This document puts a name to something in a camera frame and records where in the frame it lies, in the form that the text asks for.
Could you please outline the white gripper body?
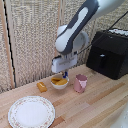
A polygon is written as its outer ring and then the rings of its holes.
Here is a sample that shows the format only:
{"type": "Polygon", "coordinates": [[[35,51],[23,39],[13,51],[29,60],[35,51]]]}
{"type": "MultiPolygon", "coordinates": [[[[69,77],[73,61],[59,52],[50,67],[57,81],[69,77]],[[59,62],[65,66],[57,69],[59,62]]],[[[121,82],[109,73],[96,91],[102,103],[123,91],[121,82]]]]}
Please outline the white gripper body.
{"type": "Polygon", "coordinates": [[[77,56],[73,55],[69,58],[62,58],[61,56],[52,60],[51,70],[53,73],[65,71],[77,63],[77,56]]]}

